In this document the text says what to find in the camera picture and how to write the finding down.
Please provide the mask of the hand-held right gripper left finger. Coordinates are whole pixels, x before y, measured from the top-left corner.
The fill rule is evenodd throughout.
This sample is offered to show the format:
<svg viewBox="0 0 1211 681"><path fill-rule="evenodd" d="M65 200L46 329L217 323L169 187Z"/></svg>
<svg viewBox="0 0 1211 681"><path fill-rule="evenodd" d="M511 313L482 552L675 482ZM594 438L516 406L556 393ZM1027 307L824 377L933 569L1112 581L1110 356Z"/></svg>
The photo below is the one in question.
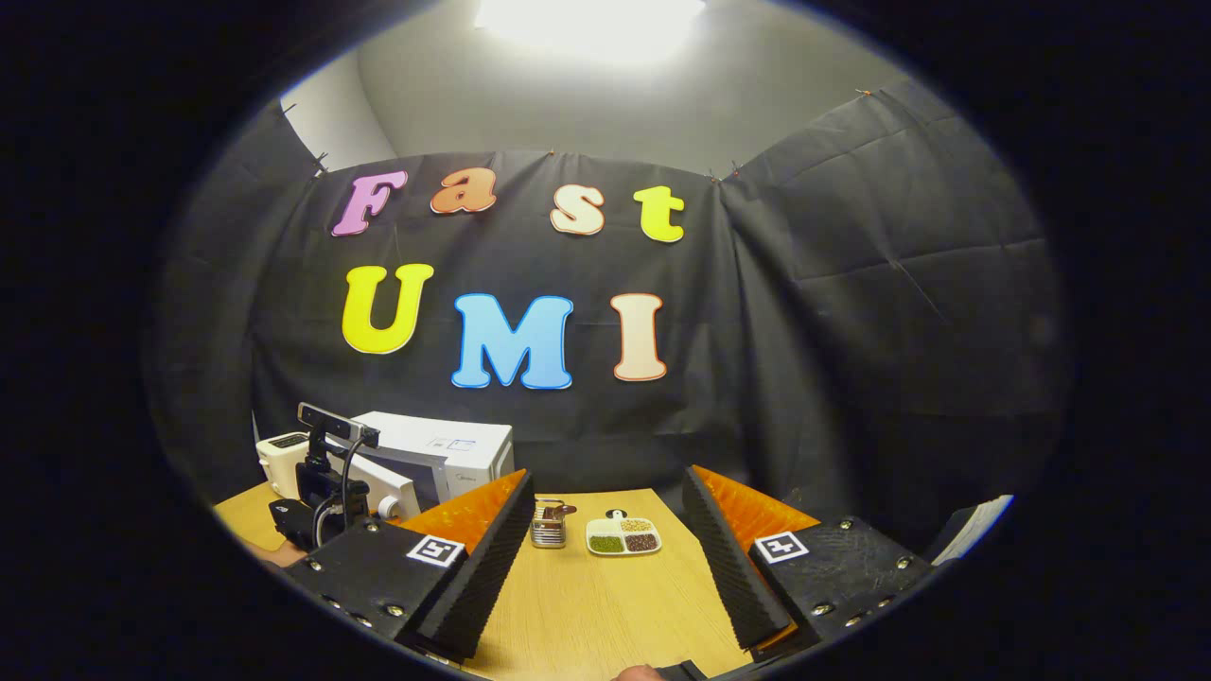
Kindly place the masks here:
<svg viewBox="0 0 1211 681"><path fill-rule="evenodd" d="M476 654L535 510L515 471L402 523L356 520L285 570L337 616L453 662Z"/></svg>

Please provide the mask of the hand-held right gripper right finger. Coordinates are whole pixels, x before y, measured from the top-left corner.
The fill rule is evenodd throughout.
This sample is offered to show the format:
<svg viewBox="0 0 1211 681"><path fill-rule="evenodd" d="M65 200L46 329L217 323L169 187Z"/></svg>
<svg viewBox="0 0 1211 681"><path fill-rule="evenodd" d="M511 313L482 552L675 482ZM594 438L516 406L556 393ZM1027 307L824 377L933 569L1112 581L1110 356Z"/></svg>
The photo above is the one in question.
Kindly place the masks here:
<svg viewBox="0 0 1211 681"><path fill-rule="evenodd" d="M844 637L935 570L861 517L817 520L700 465L685 469L683 507L731 634L750 654L794 654Z"/></svg>

